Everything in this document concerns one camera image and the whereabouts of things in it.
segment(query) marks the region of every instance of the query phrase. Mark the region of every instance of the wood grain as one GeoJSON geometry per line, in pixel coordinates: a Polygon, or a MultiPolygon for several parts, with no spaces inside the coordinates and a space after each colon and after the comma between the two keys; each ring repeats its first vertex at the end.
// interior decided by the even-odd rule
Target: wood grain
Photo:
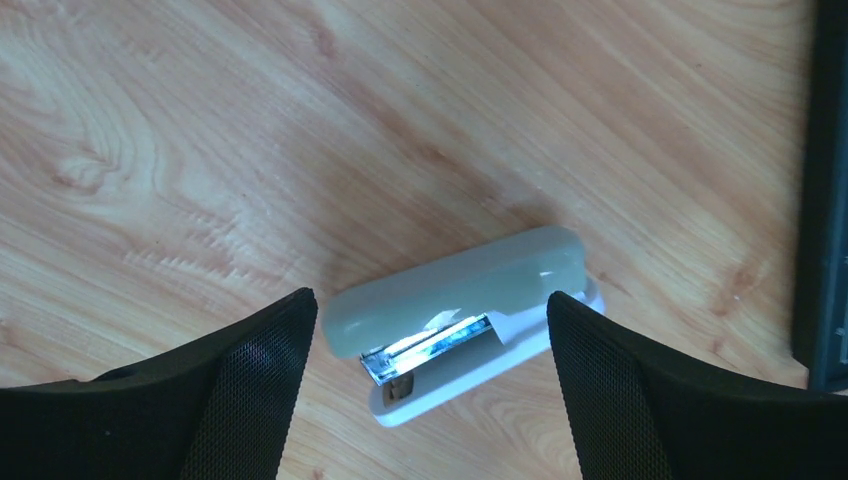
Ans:
{"type": "MultiPolygon", "coordinates": [[[[0,385],[574,228],[609,315],[801,385],[809,2],[2,0],[0,385]]],[[[282,479],[579,478],[550,355],[393,430],[320,332],[282,479]]]]}

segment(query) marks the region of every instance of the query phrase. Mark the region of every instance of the tabletop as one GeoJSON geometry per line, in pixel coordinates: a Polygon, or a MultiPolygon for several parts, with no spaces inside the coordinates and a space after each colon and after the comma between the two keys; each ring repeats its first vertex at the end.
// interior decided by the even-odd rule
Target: tabletop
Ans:
{"type": "MultiPolygon", "coordinates": [[[[616,322],[802,386],[812,9],[4,0],[0,386],[542,225],[580,235],[616,322]]],[[[550,354],[395,429],[370,388],[317,330],[279,478],[580,477],[550,354]]]]}

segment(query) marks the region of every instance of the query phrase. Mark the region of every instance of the black object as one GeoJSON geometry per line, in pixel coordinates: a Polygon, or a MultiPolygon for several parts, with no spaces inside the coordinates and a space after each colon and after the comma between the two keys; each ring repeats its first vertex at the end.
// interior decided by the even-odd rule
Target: black object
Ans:
{"type": "Polygon", "coordinates": [[[820,0],[813,41],[792,352],[809,388],[848,388],[848,7],[820,0]]]}
{"type": "Polygon", "coordinates": [[[0,477],[275,478],[316,315],[301,289],[91,382],[0,390],[0,477]]]}
{"type": "Polygon", "coordinates": [[[563,293],[548,324],[586,480],[848,475],[848,399],[711,366],[563,293]]]}

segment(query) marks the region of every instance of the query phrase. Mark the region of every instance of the wooden surface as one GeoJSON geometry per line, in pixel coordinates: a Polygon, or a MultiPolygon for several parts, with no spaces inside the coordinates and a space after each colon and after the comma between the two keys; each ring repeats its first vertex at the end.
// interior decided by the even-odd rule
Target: wooden surface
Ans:
{"type": "MultiPolygon", "coordinates": [[[[0,385],[574,228],[614,320],[802,385],[811,5],[2,0],[0,385]]],[[[579,478],[549,354],[394,430],[318,332],[283,479],[579,478]]]]}

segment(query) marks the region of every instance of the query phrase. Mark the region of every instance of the stapler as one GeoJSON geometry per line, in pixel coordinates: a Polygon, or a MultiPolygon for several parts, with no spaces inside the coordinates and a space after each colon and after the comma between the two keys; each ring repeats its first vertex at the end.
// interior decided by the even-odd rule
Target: stapler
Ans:
{"type": "Polygon", "coordinates": [[[351,288],[322,329],[336,357],[359,358],[371,413],[394,427],[549,349],[551,293],[603,313],[584,259],[570,230],[529,230],[351,288]]]}

